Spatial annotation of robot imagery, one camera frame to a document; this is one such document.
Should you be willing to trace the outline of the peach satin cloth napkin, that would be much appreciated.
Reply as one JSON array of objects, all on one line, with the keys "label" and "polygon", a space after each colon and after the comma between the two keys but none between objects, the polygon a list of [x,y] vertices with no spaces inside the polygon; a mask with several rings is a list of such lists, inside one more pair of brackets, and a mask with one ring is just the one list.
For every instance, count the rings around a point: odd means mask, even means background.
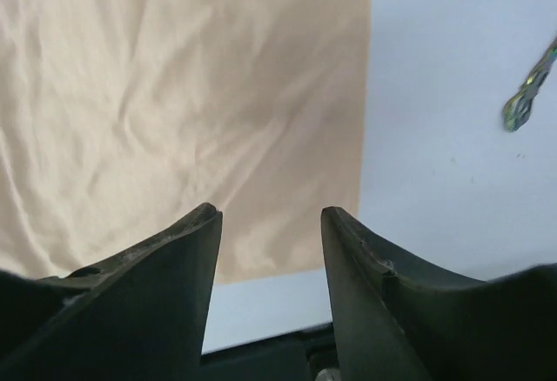
[{"label": "peach satin cloth napkin", "polygon": [[203,202],[220,283],[359,205],[370,0],[1,0],[1,265],[65,275]]}]

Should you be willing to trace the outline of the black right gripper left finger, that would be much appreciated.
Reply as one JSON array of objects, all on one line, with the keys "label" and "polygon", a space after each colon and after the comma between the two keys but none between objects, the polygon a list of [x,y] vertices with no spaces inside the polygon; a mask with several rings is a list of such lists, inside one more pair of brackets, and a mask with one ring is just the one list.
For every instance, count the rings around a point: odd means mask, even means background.
[{"label": "black right gripper left finger", "polygon": [[67,277],[3,271],[2,379],[195,379],[222,222],[204,203]]}]

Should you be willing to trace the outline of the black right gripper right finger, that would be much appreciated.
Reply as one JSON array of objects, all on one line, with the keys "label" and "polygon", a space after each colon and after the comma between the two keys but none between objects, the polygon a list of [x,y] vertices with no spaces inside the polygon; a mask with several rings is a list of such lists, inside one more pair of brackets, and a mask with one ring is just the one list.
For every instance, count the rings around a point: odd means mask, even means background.
[{"label": "black right gripper right finger", "polygon": [[555,379],[554,265],[462,276],[339,207],[322,211],[321,235],[343,379]]}]

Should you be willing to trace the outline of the iridescent gold spoon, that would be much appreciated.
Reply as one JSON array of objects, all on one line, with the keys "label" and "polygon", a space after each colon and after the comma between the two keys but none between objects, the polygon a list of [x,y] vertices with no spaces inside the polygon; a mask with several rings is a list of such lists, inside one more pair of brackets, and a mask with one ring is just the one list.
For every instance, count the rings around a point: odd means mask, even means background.
[{"label": "iridescent gold spoon", "polygon": [[515,132],[530,118],[534,99],[545,83],[556,60],[556,39],[554,39],[536,65],[529,71],[526,79],[503,106],[501,119],[506,132]]}]

